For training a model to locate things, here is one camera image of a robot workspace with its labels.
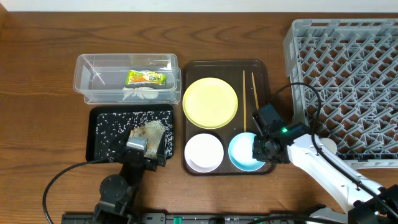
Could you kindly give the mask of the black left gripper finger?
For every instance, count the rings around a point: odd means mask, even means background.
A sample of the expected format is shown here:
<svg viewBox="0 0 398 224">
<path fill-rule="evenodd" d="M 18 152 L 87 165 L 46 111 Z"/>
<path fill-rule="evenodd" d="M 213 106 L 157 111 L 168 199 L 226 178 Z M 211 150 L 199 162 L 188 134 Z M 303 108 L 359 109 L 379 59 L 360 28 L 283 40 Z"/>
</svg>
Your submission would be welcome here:
<svg viewBox="0 0 398 224">
<path fill-rule="evenodd" d="M 121 156 L 125 154 L 125 152 L 127 151 L 127 141 L 129 137 L 129 133 L 116 136 L 116 138 L 110 142 L 110 155 Z"/>
<path fill-rule="evenodd" d="M 160 143 L 158 145 L 157 155 L 161 155 L 161 156 L 165 155 L 165 135 L 166 135 L 166 132 L 164 131 L 162 133 L 162 137 L 161 137 Z"/>
</svg>

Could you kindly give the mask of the leftover noodles and rice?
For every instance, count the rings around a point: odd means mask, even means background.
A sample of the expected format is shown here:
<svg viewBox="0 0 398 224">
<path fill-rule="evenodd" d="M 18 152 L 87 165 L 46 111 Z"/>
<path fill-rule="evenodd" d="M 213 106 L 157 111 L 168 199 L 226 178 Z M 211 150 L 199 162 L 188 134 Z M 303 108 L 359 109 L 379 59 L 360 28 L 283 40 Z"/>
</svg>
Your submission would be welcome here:
<svg viewBox="0 0 398 224">
<path fill-rule="evenodd" d="M 166 111 L 101 113 L 95 121 L 94 159 L 110 157 L 110 142 L 127 130 L 130 136 L 147 140 L 145 156 L 155 158 L 162 133 L 165 131 L 165 155 L 174 154 L 174 114 Z"/>
</svg>

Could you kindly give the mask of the blue bowl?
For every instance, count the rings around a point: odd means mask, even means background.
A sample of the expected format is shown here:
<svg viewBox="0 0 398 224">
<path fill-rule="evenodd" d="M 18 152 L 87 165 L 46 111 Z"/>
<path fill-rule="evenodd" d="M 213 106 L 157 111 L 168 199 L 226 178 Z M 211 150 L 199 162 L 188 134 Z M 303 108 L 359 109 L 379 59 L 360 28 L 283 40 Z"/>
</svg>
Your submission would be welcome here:
<svg viewBox="0 0 398 224">
<path fill-rule="evenodd" d="M 244 132 L 236 135 L 229 143 L 229 159 L 239 170 L 253 172 L 266 164 L 252 157 L 255 137 L 254 133 Z"/>
</svg>

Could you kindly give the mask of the white bowl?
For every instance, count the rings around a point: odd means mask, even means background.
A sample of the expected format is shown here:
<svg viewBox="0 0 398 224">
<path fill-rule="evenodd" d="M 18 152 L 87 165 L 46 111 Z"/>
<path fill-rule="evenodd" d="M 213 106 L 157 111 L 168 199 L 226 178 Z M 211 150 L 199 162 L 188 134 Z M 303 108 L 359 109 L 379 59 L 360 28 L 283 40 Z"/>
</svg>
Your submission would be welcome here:
<svg viewBox="0 0 398 224">
<path fill-rule="evenodd" d="M 222 163 L 224 148 L 214 135 L 201 133 L 188 140 L 184 157 L 191 169 L 199 173 L 208 173 L 217 169 Z"/>
</svg>

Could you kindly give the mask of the white tissue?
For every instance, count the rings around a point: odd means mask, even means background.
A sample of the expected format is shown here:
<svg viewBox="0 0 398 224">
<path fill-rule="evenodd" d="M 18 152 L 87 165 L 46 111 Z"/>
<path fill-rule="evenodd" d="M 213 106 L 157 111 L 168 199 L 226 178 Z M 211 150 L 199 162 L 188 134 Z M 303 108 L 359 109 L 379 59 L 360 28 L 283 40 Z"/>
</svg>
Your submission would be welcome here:
<svg viewBox="0 0 398 224">
<path fill-rule="evenodd" d="M 123 88 L 123 100 L 131 97 L 139 97 L 142 100 L 148 99 L 153 100 L 156 99 L 159 95 L 159 92 L 150 87 L 137 87 L 137 88 Z"/>
</svg>

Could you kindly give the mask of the wooden chopstick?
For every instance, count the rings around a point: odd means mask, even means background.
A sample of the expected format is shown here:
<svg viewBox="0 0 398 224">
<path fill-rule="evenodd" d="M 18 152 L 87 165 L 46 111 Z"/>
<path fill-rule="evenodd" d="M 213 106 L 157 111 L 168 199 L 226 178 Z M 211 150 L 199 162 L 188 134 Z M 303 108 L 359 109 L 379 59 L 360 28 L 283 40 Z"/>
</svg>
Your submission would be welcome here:
<svg viewBox="0 0 398 224">
<path fill-rule="evenodd" d="M 259 109 L 259 102 L 258 102 L 258 97 L 257 97 L 257 88 L 256 88 L 256 81 L 254 78 L 254 73 L 251 73 L 251 77 L 252 77 L 252 89 L 253 89 L 253 93 L 254 93 L 254 101 L 256 104 L 256 109 Z"/>
<path fill-rule="evenodd" d="M 246 119 L 246 72 L 243 70 L 243 129 L 247 132 L 247 119 Z"/>
</svg>

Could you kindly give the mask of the white paper cup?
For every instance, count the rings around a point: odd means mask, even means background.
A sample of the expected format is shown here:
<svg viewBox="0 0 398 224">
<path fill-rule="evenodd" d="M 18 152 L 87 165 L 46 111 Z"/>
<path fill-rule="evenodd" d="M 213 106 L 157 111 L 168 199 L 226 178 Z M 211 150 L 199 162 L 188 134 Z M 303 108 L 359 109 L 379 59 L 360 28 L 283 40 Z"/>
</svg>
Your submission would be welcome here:
<svg viewBox="0 0 398 224">
<path fill-rule="evenodd" d="M 320 140 L 321 140 L 322 144 L 327 149 L 329 149 L 333 154 L 337 153 L 338 148 L 337 148 L 336 143 L 333 140 L 331 140 L 329 138 L 321 138 Z"/>
</svg>

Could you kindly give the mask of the green snack wrapper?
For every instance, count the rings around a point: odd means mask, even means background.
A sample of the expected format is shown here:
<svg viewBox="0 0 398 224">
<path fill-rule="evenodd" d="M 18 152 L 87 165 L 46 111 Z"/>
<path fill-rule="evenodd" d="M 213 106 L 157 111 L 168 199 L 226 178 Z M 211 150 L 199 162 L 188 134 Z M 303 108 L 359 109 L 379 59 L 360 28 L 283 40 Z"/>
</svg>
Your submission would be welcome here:
<svg viewBox="0 0 398 224">
<path fill-rule="evenodd" d="M 157 73 L 150 70 L 130 70 L 126 77 L 126 84 L 157 84 L 164 85 L 167 81 L 167 76 L 163 73 Z"/>
</svg>

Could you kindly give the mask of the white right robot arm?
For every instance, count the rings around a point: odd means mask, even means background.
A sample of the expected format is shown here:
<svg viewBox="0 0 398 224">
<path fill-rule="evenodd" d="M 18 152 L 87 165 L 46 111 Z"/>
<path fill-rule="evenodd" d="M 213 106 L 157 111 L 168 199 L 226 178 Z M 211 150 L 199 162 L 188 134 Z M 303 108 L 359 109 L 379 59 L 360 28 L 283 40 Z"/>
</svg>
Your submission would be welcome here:
<svg viewBox="0 0 398 224">
<path fill-rule="evenodd" d="M 348 223 L 397 223 L 397 186 L 368 179 L 333 154 L 303 123 L 258 125 L 252 156 L 258 161 L 299 167 L 345 211 Z"/>
</svg>

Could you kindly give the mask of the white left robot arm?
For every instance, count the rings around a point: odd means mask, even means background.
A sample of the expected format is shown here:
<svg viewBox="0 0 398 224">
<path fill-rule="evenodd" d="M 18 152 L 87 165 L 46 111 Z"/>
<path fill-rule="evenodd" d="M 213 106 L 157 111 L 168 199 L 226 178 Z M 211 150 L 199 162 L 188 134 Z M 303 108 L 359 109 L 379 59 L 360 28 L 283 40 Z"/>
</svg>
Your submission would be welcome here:
<svg viewBox="0 0 398 224">
<path fill-rule="evenodd" d="M 147 158 L 147 140 L 130 136 L 127 131 L 111 141 L 112 161 L 122 164 L 119 174 L 107 176 L 99 187 L 100 200 L 91 220 L 94 224 L 140 223 L 139 214 L 132 211 L 135 197 L 145 170 L 156 171 L 166 165 L 165 133 L 160 135 L 155 158 Z"/>
</svg>

